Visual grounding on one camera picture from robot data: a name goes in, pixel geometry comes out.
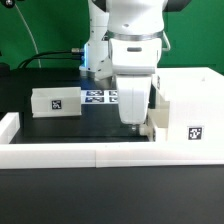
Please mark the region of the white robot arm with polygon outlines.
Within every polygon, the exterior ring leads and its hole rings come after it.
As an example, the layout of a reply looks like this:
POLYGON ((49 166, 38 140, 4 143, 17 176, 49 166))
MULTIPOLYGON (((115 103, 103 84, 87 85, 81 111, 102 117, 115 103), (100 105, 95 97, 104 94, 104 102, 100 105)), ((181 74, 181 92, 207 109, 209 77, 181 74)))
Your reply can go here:
POLYGON ((163 14, 191 0, 88 0, 90 37, 80 72, 99 86, 116 83, 121 122, 145 123, 152 76, 170 43, 163 14))

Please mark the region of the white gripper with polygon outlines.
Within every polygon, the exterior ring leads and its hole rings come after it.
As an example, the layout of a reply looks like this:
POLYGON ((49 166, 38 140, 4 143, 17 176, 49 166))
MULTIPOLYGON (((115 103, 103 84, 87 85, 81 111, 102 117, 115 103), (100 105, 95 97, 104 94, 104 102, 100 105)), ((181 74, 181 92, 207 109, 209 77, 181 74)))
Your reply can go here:
POLYGON ((146 120, 152 75, 156 70, 157 63, 148 61, 118 64, 106 57, 98 64, 95 79, 103 82, 109 77, 115 78, 119 116, 122 123, 132 124, 132 132, 137 132, 137 124, 146 120))

